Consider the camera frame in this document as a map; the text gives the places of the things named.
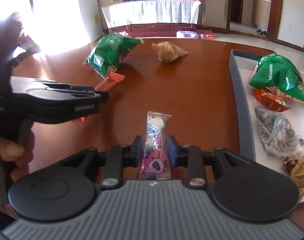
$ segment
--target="pink candy package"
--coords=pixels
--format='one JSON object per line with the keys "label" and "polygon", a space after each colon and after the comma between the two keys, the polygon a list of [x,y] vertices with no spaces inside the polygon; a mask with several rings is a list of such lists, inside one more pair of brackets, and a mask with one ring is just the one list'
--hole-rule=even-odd
{"label": "pink candy package", "polygon": [[165,123],[171,117],[149,111],[140,179],[171,179],[169,156],[165,150]]}

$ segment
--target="doorway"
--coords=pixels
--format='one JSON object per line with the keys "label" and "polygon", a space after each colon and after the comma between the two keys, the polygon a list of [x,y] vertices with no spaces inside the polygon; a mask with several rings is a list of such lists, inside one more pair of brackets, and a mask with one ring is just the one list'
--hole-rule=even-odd
{"label": "doorway", "polygon": [[276,41],[283,0],[228,0],[227,31]]}
{"label": "doorway", "polygon": [[243,0],[232,0],[231,22],[241,23],[243,12]]}

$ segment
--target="door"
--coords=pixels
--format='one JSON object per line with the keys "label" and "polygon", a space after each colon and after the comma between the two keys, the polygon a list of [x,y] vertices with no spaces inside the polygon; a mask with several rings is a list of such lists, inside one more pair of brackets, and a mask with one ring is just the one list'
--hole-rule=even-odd
{"label": "door", "polygon": [[232,0],[231,22],[239,22],[242,20],[243,0]]}

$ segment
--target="finger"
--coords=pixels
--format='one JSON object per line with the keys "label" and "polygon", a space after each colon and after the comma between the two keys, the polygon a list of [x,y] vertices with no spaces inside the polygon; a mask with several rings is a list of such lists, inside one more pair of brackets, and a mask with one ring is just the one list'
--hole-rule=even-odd
{"label": "finger", "polygon": [[26,176],[27,174],[29,174],[29,167],[28,165],[25,165],[24,167],[20,167],[12,170],[11,178],[13,181],[17,181],[20,178]]}
{"label": "finger", "polygon": [[2,160],[12,162],[21,158],[23,154],[23,146],[0,137],[0,155]]}
{"label": "finger", "polygon": [[34,144],[35,144],[35,135],[31,131],[30,134],[28,135],[27,141],[25,143],[25,150],[32,151],[34,149]]}
{"label": "finger", "polygon": [[32,151],[25,151],[23,157],[16,160],[15,164],[18,167],[23,167],[27,165],[31,160],[33,160],[33,152]]}

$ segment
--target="green chip bag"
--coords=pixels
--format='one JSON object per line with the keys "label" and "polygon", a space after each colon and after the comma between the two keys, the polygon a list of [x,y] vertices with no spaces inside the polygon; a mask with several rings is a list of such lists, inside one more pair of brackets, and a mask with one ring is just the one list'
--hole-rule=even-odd
{"label": "green chip bag", "polygon": [[106,35],[99,40],[84,65],[91,65],[98,74],[106,78],[110,71],[118,70],[120,63],[138,43],[143,43],[143,40],[117,33]]}
{"label": "green chip bag", "polygon": [[252,74],[249,85],[265,90],[277,87],[280,92],[304,102],[304,81],[286,57],[276,53],[266,55],[258,60]]}

